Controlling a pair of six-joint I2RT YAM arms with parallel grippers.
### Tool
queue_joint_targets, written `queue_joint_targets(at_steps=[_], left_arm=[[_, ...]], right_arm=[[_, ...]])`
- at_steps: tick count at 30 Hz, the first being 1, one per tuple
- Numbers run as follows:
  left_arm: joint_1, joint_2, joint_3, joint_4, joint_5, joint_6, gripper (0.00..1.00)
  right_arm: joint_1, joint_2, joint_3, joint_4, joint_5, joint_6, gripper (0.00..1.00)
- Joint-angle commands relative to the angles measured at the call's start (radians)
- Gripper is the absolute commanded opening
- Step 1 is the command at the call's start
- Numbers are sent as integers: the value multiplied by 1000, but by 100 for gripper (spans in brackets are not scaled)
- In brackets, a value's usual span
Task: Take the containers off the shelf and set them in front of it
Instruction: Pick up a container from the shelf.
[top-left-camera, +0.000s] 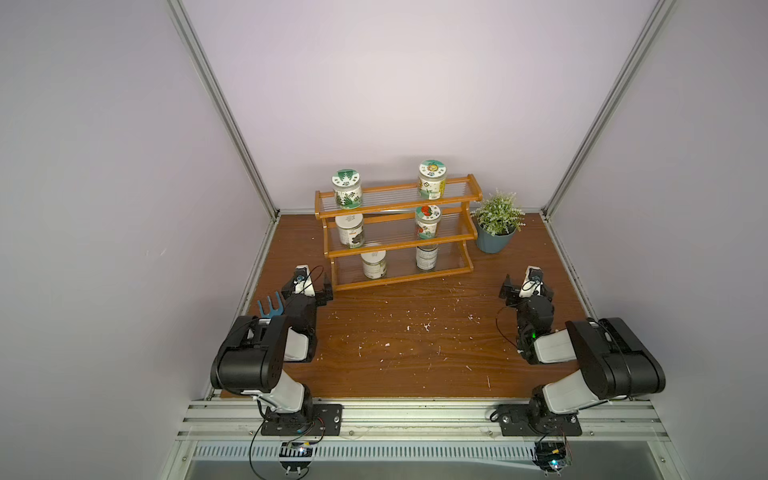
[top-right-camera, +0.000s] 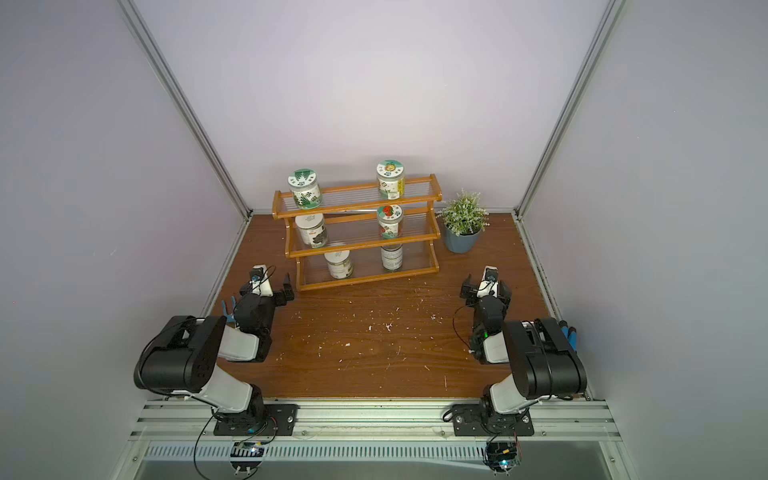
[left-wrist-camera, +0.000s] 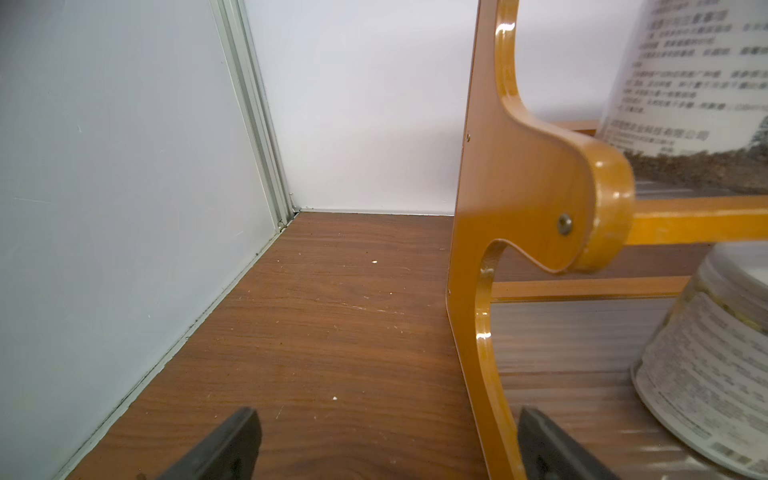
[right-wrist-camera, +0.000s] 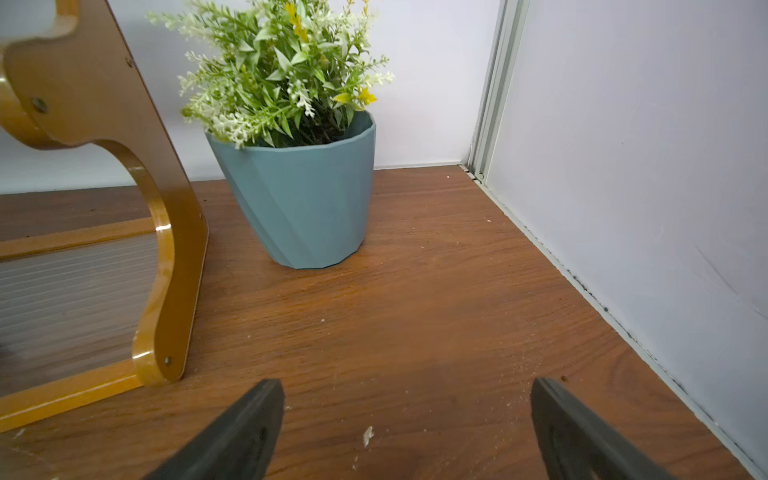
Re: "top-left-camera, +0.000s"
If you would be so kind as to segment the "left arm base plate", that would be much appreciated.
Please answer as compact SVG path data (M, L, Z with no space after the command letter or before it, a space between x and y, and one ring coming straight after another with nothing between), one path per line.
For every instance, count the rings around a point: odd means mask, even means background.
M343 406L318 404L294 413L269 413L260 433L264 436L339 436Z

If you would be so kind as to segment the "jar with plain white lid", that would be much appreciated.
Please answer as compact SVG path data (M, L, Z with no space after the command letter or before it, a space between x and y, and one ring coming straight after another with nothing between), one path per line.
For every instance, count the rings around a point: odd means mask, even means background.
M335 224L342 245L351 249L360 248L364 245L364 216L362 214L336 216Z

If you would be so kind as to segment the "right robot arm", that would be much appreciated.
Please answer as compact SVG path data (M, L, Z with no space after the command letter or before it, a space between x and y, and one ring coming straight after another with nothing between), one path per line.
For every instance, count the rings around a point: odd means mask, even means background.
M502 424L525 422L541 434L576 431L582 410L665 389L660 363L624 320L587 318L554 330L554 292L539 268L528 267L521 285L506 277L499 297L516 311L512 344L523 360L530 365L578 364L576 372L536 387L526 407L508 406Z

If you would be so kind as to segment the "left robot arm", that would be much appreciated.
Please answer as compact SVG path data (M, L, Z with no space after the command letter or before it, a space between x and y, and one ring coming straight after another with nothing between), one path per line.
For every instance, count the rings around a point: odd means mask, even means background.
M286 363L310 363L318 346L317 310L333 299L330 283L315 290L293 281L268 298L254 316L238 317L214 357L215 389L250 396L269 408L268 421L313 422L310 389L284 371Z

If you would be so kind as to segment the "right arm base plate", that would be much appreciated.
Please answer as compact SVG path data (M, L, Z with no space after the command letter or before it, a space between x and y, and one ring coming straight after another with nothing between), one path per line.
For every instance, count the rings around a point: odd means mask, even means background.
M576 414L537 412L530 405L501 404L490 414L490 421L497 423L503 436L574 436L583 434Z

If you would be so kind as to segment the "jar with red strawberry lid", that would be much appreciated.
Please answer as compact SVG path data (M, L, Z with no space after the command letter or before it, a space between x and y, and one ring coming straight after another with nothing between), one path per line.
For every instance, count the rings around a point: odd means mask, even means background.
M442 212L437 205L423 205L416 209L415 221L420 239L431 239L437 235Z

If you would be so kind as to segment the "jar with green leaf lid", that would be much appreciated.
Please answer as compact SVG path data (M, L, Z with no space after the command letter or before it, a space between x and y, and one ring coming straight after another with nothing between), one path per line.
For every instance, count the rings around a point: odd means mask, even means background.
M354 169L338 170L332 176L336 204L341 209L356 209L362 204L360 173Z

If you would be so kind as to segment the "jar with sunflower lid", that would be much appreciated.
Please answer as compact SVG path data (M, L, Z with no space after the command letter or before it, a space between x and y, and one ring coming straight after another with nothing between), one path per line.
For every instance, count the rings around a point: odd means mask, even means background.
M418 190L422 198L437 200L443 197L447 167L439 160L429 159L419 165Z

